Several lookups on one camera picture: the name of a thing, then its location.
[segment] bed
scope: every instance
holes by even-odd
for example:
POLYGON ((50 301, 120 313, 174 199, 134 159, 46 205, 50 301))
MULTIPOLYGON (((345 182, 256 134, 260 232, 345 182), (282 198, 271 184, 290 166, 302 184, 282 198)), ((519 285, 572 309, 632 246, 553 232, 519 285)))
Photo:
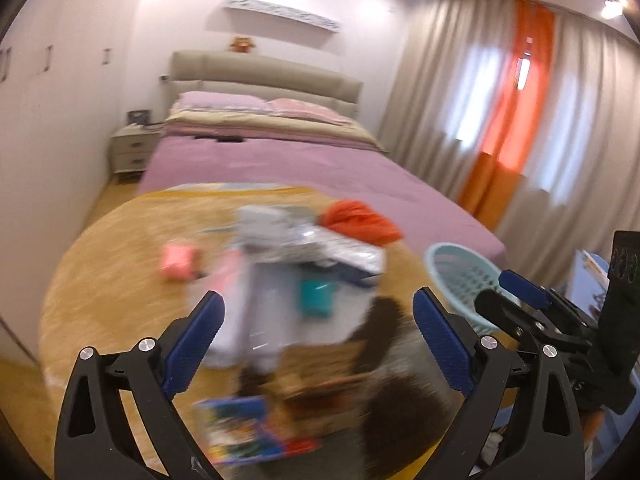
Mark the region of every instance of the bed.
POLYGON ((361 88, 353 78, 265 56, 174 52, 168 108, 184 92, 223 92, 265 100, 296 99, 330 108, 352 121, 346 126, 321 126, 229 112, 211 123, 197 112, 171 108, 138 193, 210 182, 312 187, 335 198, 368 203, 398 225, 418 255, 431 244, 453 242, 503 267, 505 249, 500 240, 391 161, 354 120, 361 88), (239 139, 243 142, 221 142, 239 139))

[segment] orange curtain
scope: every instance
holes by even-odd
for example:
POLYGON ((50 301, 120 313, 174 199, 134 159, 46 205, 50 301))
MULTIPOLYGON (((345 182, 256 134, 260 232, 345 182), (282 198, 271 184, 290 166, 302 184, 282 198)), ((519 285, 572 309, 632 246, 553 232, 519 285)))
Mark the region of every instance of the orange curtain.
POLYGON ((516 38, 504 88, 458 199, 460 207, 491 230, 515 193, 535 139, 548 89, 554 31, 555 15, 550 10, 516 0, 516 38), (518 90, 520 60, 525 57, 530 60, 529 76, 518 90))

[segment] pink bedsheet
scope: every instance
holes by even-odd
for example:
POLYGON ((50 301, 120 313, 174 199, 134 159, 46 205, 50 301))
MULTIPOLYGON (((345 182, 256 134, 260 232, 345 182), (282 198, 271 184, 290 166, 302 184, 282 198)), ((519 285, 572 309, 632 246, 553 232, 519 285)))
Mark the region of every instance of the pink bedsheet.
POLYGON ((164 137, 138 193, 203 182, 273 182, 309 186, 336 198, 362 200, 392 219, 422 256, 434 243, 476 250, 499 267, 504 245, 471 215, 380 153, 287 140, 216 142, 164 137))

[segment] nightstand drawer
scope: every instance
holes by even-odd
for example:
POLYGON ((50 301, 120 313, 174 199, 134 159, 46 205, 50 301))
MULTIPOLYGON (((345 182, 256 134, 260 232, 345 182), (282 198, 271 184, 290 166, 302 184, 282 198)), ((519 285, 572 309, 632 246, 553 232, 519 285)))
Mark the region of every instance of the nightstand drawer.
POLYGON ((121 137, 113 137, 111 141, 111 153, 118 155, 120 153, 150 153, 158 144, 157 135, 128 135, 121 137))
POLYGON ((113 155, 113 172, 143 171, 151 158, 151 153, 118 153, 113 155))

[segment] sheer curtain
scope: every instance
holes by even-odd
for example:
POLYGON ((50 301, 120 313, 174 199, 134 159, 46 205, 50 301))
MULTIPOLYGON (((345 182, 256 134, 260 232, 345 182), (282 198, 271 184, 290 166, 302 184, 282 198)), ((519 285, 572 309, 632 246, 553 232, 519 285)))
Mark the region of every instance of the sheer curtain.
POLYGON ((514 270, 551 286, 576 249, 607 258, 617 229, 640 229, 640 46, 558 12, 542 122, 495 233, 514 270))
POLYGON ((514 0, 414 0, 380 130, 391 158, 455 200, 511 59, 514 0))

